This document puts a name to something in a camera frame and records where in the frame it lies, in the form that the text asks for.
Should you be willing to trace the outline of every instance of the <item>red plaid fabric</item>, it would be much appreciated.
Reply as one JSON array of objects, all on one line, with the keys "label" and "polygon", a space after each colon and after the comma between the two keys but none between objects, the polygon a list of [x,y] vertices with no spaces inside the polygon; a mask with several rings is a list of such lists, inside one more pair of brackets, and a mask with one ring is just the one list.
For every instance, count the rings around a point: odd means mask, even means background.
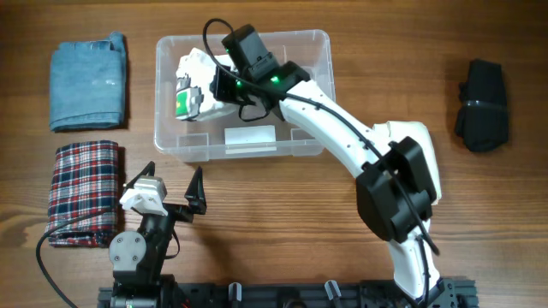
[{"label": "red plaid fabric", "polygon": [[106,247],[116,232],[118,144],[90,141],[57,149],[46,232],[68,219],[111,209],[50,237],[51,246]]}]

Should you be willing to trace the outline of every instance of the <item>folded black cloth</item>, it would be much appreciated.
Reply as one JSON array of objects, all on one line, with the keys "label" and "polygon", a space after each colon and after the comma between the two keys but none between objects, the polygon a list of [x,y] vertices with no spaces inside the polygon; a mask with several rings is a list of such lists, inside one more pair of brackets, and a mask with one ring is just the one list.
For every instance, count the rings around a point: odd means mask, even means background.
[{"label": "folded black cloth", "polygon": [[455,133],[470,151],[491,151],[508,142],[509,114],[500,64],[470,62],[468,80],[460,84],[462,107]]}]

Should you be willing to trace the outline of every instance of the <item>wooden surface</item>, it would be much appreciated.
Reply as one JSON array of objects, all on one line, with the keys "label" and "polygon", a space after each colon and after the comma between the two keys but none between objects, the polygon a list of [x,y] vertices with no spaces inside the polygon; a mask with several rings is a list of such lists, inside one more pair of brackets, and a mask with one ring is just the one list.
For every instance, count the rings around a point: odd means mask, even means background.
[{"label": "wooden surface", "polygon": [[[163,36],[201,33],[211,17],[261,32],[328,32],[341,106],[367,125],[422,121],[431,131],[444,194],[432,225],[442,275],[476,280],[481,307],[548,306],[547,14],[548,3],[529,1],[0,4],[0,307],[62,305],[34,256],[57,147],[114,140],[126,148],[128,176],[154,160],[168,200],[181,202],[197,165],[152,143],[155,49]],[[128,40],[127,129],[51,133],[51,53],[113,30]],[[511,105],[511,142],[482,155],[453,134],[457,85],[476,57],[503,64]],[[354,180],[328,152],[201,165],[207,215],[177,225],[182,253],[164,266],[179,282],[392,277],[385,243],[356,212]],[[126,228],[139,221],[126,219]],[[43,255],[79,306],[95,306],[98,287],[112,283],[105,249],[45,246]]]}]

